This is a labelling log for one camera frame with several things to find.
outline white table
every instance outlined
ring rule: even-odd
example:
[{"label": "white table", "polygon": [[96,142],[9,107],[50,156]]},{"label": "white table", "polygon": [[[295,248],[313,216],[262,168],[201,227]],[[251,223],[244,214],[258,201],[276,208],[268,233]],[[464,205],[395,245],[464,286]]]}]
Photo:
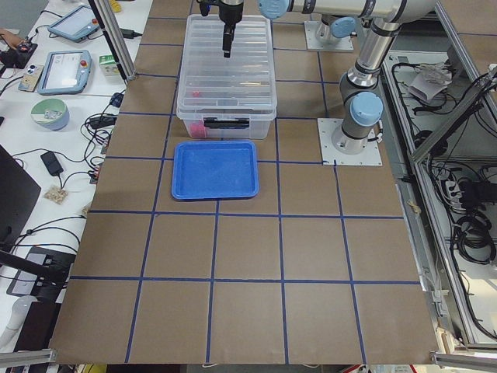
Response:
[{"label": "white table", "polygon": [[[137,0],[135,2],[121,2],[122,12],[116,13],[116,18],[120,27],[142,33],[145,23],[147,22],[152,1],[153,0]],[[46,7],[46,10],[65,14],[79,4],[81,4],[81,2],[51,0]],[[56,20],[57,17],[49,13],[41,14],[31,30],[30,36],[34,34],[34,30],[38,26],[48,25]],[[93,34],[92,37],[100,34],[101,31],[98,31]],[[93,63],[89,82],[85,87],[85,90],[78,95],[56,96],[66,103],[71,114],[71,119],[67,127],[56,132],[42,128],[30,117],[31,108],[46,97],[41,96],[36,92],[20,92],[16,88],[18,82],[14,83],[11,87],[6,89],[4,94],[0,97],[0,115],[5,117],[5,121],[0,127],[0,144],[10,154],[25,152],[35,148],[45,148],[56,152],[62,152],[70,159],[82,159],[88,141],[81,135],[80,126],[86,117],[103,110],[112,94],[125,89],[124,82],[120,76],[105,76],[98,66],[98,58],[100,55],[111,54],[106,39],[105,37],[99,37],[95,40],[85,40],[80,44],[76,44],[61,37],[49,38],[47,28],[41,27],[39,29],[39,34],[33,38],[33,42],[38,44],[38,48],[30,59],[29,64],[45,65],[47,55],[51,51],[88,50],[92,55]],[[139,43],[139,38],[126,40],[126,45],[133,59],[135,59],[137,55]],[[8,70],[4,76],[10,76],[13,72],[13,70]],[[13,75],[13,78],[22,76],[23,73],[24,71],[18,71]],[[0,81],[0,89],[8,80],[10,79],[3,79]],[[111,107],[107,112],[117,113],[118,110]],[[40,154],[42,153],[43,152],[34,152],[18,157],[26,163],[25,170],[42,188],[41,196],[36,203],[36,207],[34,208],[25,229],[35,227],[54,219],[80,215],[82,209],[92,201],[93,194],[95,193],[95,186],[89,184],[89,177],[81,174],[73,176],[68,181],[65,189],[69,192],[69,195],[63,204],[58,205],[43,198],[43,194],[52,185],[58,185],[58,179],[50,176],[46,171],[40,160]],[[92,155],[100,155],[99,148],[97,148]],[[60,156],[57,158],[64,168],[64,172],[61,175],[63,178],[71,173],[87,171],[89,169],[84,162],[74,163],[69,162]],[[81,237],[85,226],[85,220],[72,219],[54,225],[67,228]],[[39,232],[26,238],[23,241],[23,244],[44,242],[60,243],[69,245],[75,249],[78,248],[78,243],[75,241],[74,237],[57,230]],[[69,249],[57,247],[47,248],[65,251],[67,253],[71,252]],[[18,248],[16,253],[17,255],[24,257],[28,251],[29,248],[23,247]],[[16,270],[2,267],[0,268],[0,274],[6,277],[13,277],[16,274]],[[5,293],[10,282],[10,280],[0,278],[0,333],[9,321],[12,304],[17,299],[17,297]],[[16,338],[0,352],[12,351],[15,343]]]}]

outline clear plastic storage box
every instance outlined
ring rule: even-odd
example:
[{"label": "clear plastic storage box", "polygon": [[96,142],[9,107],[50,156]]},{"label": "clear plastic storage box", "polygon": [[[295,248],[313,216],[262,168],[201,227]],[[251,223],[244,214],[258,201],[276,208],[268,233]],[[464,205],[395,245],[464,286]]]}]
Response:
[{"label": "clear plastic storage box", "polygon": [[270,22],[243,16],[231,58],[223,28],[217,15],[188,17],[176,115],[192,138],[265,138],[276,117]]}]

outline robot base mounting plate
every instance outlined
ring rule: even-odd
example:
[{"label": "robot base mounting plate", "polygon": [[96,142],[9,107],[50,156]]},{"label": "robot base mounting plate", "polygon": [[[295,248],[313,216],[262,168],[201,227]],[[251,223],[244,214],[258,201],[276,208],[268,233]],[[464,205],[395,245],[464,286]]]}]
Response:
[{"label": "robot base mounting plate", "polygon": [[[323,165],[333,166],[382,166],[380,150],[376,141],[368,142],[366,148],[358,155],[347,155],[337,150],[332,143],[332,135],[338,126],[341,126],[343,119],[319,118],[318,130],[319,141],[321,142],[321,155]],[[371,130],[370,138],[375,138],[374,131]]]},{"label": "robot base mounting plate", "polygon": [[305,21],[305,40],[310,51],[353,52],[354,46],[350,37],[344,37],[337,44],[323,44],[316,39],[316,29],[321,21]]}]

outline pink object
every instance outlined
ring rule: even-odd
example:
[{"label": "pink object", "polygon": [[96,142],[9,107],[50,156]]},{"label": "pink object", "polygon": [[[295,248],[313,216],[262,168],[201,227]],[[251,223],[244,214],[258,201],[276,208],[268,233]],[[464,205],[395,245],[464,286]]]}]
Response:
[{"label": "pink object", "polygon": [[203,126],[203,121],[196,122],[189,127],[189,135],[192,138],[206,138],[207,130]]}]

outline blue plastic tray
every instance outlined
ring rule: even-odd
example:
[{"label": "blue plastic tray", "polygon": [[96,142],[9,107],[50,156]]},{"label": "blue plastic tray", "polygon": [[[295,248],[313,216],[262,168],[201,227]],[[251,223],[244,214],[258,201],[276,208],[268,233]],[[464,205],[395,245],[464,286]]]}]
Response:
[{"label": "blue plastic tray", "polygon": [[174,198],[250,198],[258,192],[253,142],[188,141],[176,146],[172,171]]}]

